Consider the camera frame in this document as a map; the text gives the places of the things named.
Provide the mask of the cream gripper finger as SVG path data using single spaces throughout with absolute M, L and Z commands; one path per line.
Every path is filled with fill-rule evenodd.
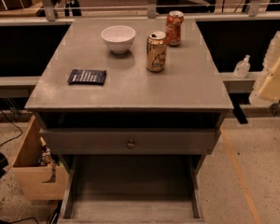
M 280 31 L 271 40 L 262 66 L 249 95 L 249 103 L 273 105 L 280 101 Z

